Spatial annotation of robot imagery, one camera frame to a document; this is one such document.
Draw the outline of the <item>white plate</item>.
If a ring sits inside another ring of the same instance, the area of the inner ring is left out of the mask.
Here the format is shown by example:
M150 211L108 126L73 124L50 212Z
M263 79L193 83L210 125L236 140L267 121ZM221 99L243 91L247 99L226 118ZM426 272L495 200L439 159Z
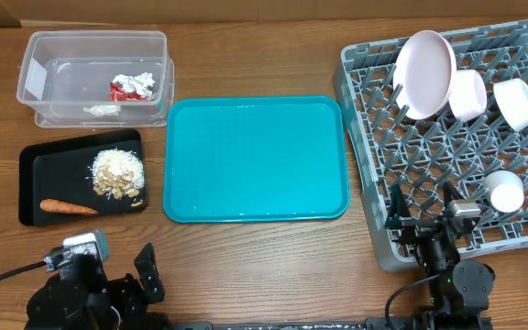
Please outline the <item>white plate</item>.
M415 33L402 46L395 66L392 83L401 86L396 104L408 106L408 118L426 119L446 105L457 65L455 52L442 35L433 30Z

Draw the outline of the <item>white tissue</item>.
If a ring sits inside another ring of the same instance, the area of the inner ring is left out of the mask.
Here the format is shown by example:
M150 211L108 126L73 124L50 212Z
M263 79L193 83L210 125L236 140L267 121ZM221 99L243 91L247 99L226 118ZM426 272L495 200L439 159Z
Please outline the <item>white tissue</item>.
M121 111L120 105L94 105L91 107L84 107L82 109L85 113L94 116L117 116Z

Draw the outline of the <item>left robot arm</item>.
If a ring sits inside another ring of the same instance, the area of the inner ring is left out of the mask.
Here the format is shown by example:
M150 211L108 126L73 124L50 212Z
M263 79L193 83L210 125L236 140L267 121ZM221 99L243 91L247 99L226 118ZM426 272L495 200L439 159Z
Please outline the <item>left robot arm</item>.
M171 328L165 313L148 310L166 294L150 243L134 260L137 277L109 280L94 242L56 249L45 261L54 275L28 301L27 329Z

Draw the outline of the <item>white cup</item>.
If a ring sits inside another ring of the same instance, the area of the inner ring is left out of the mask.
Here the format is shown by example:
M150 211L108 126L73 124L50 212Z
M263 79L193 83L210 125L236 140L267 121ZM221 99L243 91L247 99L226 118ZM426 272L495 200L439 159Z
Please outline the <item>white cup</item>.
M485 177L483 186L491 206L499 212L512 213L519 210L524 202L522 180L513 172L496 170Z

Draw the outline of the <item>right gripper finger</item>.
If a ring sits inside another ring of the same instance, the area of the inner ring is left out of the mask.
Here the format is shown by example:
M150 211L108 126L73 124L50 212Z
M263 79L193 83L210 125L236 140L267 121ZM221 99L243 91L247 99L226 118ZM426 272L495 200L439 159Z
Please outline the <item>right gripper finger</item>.
M412 220L408 205L398 183L390 187L390 209L388 211L385 227L388 229L403 229Z
M452 201L462 200L464 198L456 186L450 181L446 181L443 184L442 189L444 193L444 204L450 204Z

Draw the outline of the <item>small white food bowl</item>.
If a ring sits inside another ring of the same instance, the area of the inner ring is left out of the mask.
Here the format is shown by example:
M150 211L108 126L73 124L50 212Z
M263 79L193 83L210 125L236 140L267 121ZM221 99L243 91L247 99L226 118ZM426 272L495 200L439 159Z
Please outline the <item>small white food bowl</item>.
M497 82L493 94L503 118L514 131L528 127L528 84L524 80Z

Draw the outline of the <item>orange carrot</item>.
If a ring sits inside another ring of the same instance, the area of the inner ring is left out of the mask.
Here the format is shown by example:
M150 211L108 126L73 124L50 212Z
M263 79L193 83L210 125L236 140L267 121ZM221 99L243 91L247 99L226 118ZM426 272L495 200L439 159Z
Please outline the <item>orange carrot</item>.
M40 202L40 209L44 212L66 215L96 215L97 211L93 208L67 203L55 199L45 199Z

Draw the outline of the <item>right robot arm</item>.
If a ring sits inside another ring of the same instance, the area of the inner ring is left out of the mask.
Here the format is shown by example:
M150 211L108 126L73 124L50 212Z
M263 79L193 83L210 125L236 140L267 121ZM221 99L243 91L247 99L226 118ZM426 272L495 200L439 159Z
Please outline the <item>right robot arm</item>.
M464 198L450 183L444 186L445 208L428 220L411 215L399 184L390 188L390 209L385 227L400 232L395 241L413 248L415 260L426 277L408 284L387 300L384 308L388 329L491 329L481 313L490 306L495 272L487 264L463 260L456 240L470 234L480 220L479 205ZM395 323L391 304L403 292L428 285L431 304Z

